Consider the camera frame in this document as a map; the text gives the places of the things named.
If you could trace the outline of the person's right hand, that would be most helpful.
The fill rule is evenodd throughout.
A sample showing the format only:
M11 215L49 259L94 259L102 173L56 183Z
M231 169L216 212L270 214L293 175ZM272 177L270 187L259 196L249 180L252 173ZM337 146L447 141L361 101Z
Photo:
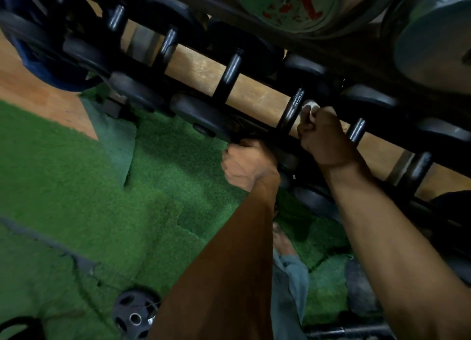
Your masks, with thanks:
M336 114L336 128L313 132L300 139L301 146L312 155L322 173L349 165L366 165L354 143L344 133Z

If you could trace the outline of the person's left hand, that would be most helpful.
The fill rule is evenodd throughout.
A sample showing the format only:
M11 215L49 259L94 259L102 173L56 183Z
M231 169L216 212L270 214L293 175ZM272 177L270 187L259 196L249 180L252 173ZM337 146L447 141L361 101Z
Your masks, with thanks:
M263 160L223 160L222 153L221 167L227 182L246 192L265 186L276 194L281 181L278 162L265 144L264 148L266 158Z

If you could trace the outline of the white cloth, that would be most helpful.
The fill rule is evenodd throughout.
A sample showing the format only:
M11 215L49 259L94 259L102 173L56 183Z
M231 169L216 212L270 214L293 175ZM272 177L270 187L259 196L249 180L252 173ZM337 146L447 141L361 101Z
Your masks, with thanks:
M307 100L301 108L301 123L315 123L316 114L319 110L319 104L312 99Z

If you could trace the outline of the person's right forearm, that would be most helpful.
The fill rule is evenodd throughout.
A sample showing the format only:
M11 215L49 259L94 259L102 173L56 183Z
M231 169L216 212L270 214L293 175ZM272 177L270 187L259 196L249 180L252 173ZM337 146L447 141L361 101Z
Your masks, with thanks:
M317 162L397 340L471 340L471 289L374 182L362 158Z

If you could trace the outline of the person's left forearm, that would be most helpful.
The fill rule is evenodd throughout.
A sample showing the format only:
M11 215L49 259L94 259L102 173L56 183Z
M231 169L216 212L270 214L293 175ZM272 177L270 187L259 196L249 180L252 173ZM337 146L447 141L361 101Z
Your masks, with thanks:
M259 177L173 285L147 340L273 340L272 220L279 175Z

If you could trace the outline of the row of black dumbbells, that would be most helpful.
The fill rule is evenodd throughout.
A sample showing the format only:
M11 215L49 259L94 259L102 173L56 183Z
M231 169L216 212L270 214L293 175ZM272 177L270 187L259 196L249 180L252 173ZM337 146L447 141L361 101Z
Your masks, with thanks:
M111 0L103 17L93 12L86 0L58 0L62 8L62 30L53 29L34 0L0 0L0 30L7 35L23 61L31 62L39 78L60 89L82 91L89 84L105 81L128 103L167 117L178 116L202 135L227 142L261 137L278 160L281 187L313 213L339 220L339 212L312 157L301 152L298 142L288 137L288 127L304 105L329 102L339 117L352 122L350 140L358 145L365 131L415 152L403 164L403 173L395 182L381 182L403 205L412 201L433 163L449 167L471 178L471 131L434 117L422 117L407 111L398 99L362 84L341 82L313 61L281 49L254 34L216 18L204 27L196 13L177 0ZM156 12L154 20L146 16L154 32L165 39L152 66L144 67L131 57L106 49L117 41L126 10L145 7ZM204 50L221 60L226 69L212 97L192 92L175 92L163 82L164 72L179 44ZM278 73L277 82L290 93L284 113L276 127L263 128L261 122L230 111L229 94L243 69L261 77Z

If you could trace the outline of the black metal dumbbell rack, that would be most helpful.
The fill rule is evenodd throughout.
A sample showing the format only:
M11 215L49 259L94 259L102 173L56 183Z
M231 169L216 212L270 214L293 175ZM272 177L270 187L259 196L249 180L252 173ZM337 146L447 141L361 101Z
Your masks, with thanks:
M118 20L116 25L122 25L129 9L137 11L145 27L165 33L152 67L141 67L118 48L111 49L118 37L118 30L110 27L113 19ZM299 142L288 136L288 127L293 126L294 114L301 111L301 103L310 97L322 105L332 102L338 107L340 117L353 122L347 134L356 145L368 127L405 146L406 136L411 136L412 131L393 132L387 131L385 126L373 125L376 118L395 126L398 122L394 121L393 113L407 121L407 114L393 106L396 100L353 81L373 82L374 86L381 87L388 84L388 89L399 84L386 79L386 75L392 77L392 72L373 64L373 58L380 57L378 52L371 56L360 53L362 42L366 42L365 47L379 46L365 33L321 42L285 37L291 47L295 42L300 45L294 51L301 55L289 52L287 57L282 57L281 48L273 44L282 41L282 33L273 32L266 41L259 33L254 34L255 27L262 27L261 23L253 22L248 30L243 29L247 26L248 14L241 11L242 8L235 8L235 0L120 0L114 9L105 8L104 17L97 18L93 24L92 28L103 28L101 40L91 32L68 32L63 51L80 66L102 77L130 103L168 117L178 116L205 137L224 142L261 137L278 159L281 186L311 211L340 220L318 167L314 171L307 170L307 162L312 157L301 152ZM163 72L178 44L226 63L213 97L190 87L164 97L157 89L157 78L163 80L163 92L176 89L176 83L163 77ZM227 106L228 96L241 72L262 79L278 73L269 85L290 90L291 99L276 127L265 126L254 117Z

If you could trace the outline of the person's foot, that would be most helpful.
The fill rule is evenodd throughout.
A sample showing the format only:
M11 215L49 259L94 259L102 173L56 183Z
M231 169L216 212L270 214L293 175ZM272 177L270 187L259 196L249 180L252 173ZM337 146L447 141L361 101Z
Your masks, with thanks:
M273 248L277 254L281 256L296 256L299 257L292 242L282 230L280 225L273 222Z

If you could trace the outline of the green weight plate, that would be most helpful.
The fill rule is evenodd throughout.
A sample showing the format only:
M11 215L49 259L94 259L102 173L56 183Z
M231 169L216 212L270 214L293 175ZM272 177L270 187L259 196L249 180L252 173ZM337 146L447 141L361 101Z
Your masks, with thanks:
M314 33L365 0L236 0L250 15L285 33Z

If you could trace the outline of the grey weight plate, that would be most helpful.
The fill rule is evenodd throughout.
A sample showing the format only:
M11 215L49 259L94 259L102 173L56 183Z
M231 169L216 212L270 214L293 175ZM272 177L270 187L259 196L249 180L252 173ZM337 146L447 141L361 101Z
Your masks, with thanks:
M380 34L409 80L471 95L471 0L394 0Z

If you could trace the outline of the grey-blue trouser leg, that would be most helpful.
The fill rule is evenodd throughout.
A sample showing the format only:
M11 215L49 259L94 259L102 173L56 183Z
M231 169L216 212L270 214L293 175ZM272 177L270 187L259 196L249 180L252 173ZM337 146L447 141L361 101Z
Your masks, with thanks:
M309 270L296 255L273 250L271 320L274 340L307 340L302 329Z

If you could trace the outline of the dark grey rubber object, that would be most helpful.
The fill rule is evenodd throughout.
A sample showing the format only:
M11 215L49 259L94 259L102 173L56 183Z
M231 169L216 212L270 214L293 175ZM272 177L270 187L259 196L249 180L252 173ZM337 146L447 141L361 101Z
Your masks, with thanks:
M355 258L346 263L344 275L349 310L362 317L381 314L379 301L362 266Z

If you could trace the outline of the small black weight plate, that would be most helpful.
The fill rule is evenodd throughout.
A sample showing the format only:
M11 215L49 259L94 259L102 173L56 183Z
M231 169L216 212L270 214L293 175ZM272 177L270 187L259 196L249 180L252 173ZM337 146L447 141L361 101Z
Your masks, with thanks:
M111 317L124 340L147 340L162 299L153 289L135 286L115 300Z

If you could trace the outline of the black barbell bar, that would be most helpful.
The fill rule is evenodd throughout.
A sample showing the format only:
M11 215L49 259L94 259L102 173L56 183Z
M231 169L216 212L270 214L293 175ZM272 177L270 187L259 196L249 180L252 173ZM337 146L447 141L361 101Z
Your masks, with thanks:
M321 324L306 326L303 330L308 340L396 340L385 322L372 324Z

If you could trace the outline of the blue round object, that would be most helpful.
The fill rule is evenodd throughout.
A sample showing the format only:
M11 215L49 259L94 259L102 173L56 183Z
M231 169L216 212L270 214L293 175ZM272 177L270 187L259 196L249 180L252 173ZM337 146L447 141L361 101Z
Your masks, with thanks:
M81 93L102 81L63 51L68 32L84 32L96 21L85 0L68 5L57 0L0 0L0 31L23 66L39 80L67 92Z

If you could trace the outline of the black curved object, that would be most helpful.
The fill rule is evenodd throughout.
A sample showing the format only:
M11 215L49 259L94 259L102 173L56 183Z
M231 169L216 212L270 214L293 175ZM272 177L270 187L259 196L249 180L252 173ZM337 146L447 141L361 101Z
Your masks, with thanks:
M0 323L0 340L47 340L42 319L17 316Z

